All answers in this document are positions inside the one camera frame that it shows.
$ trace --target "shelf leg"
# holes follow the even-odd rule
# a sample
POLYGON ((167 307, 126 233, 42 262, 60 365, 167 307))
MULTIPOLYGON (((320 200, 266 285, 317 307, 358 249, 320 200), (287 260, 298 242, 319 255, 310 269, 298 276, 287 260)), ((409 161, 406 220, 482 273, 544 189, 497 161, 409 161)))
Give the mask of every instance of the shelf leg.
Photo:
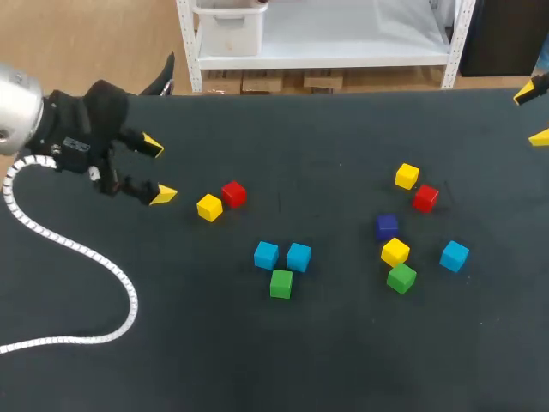
POLYGON ((463 47, 465 46, 465 40, 467 39, 467 33, 469 31, 469 26, 471 25, 476 0, 461 0, 461 3, 462 6, 460 7, 459 14, 457 15, 457 19, 454 21, 454 36, 452 37, 452 42, 449 47, 448 64, 446 65, 446 70, 444 71, 442 88, 454 87, 457 71, 460 68, 460 62, 462 60, 463 47))
POLYGON ((192 0, 176 0, 179 14, 179 26, 183 36, 183 44, 187 55, 187 66, 189 67, 190 85, 193 92, 202 91, 202 73, 198 65, 198 42, 196 41, 195 28, 193 24, 192 0))

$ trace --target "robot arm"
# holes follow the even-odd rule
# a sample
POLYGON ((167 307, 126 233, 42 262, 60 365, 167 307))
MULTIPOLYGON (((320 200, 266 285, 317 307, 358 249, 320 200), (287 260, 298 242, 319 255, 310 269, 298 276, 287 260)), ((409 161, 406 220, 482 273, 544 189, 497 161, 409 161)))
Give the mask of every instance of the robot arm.
MULTIPOLYGON (((515 103, 522 106, 530 100, 540 97, 549 90, 549 73, 533 77, 515 96, 515 103)), ((532 146, 549 146, 549 129, 528 139, 532 146)))
MULTIPOLYGON (((170 94, 173 64, 172 54, 142 94, 170 94)), ((169 202, 174 189, 135 184, 113 166, 115 141, 153 158, 164 151, 145 132, 125 127, 127 114, 128 94, 109 82, 96 82, 81 98, 58 90, 43 97, 36 79, 0 65, 0 155, 27 148, 32 155, 51 156, 58 171, 88 173, 99 193, 121 191, 147 205, 169 202)))

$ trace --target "red cube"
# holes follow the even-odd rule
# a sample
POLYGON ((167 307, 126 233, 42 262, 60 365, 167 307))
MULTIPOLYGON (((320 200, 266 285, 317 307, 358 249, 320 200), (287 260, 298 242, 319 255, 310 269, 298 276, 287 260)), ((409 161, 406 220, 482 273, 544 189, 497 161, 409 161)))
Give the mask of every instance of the red cube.
POLYGON ((437 204, 438 190, 430 186, 422 185, 415 195, 413 206, 423 213, 429 213, 437 204))
POLYGON ((222 195, 231 209, 236 209, 246 202, 246 189, 235 181, 223 186, 222 195))

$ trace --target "dark blue cube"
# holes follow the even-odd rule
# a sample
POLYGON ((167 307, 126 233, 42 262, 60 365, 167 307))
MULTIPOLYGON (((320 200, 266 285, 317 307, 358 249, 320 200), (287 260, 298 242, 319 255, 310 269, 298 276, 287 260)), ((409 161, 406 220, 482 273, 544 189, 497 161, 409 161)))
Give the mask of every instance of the dark blue cube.
POLYGON ((377 240, 398 238, 398 221, 395 215, 380 215, 376 222, 377 240))

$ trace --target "wooden floor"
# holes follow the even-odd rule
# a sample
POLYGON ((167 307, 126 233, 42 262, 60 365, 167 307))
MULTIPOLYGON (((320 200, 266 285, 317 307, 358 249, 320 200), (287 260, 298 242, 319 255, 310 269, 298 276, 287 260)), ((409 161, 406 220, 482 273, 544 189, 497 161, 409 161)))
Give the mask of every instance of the wooden floor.
MULTIPOLYGON (((0 0, 0 60, 83 94, 104 78, 138 93, 176 55, 175 93, 190 94, 175 0, 0 0)), ((345 91, 437 90, 441 70, 349 70, 345 91)), ((524 78, 458 79, 457 88, 518 88, 524 78)), ((299 79, 287 83, 299 92, 299 79)), ((0 159, 3 176, 9 159, 0 159)))

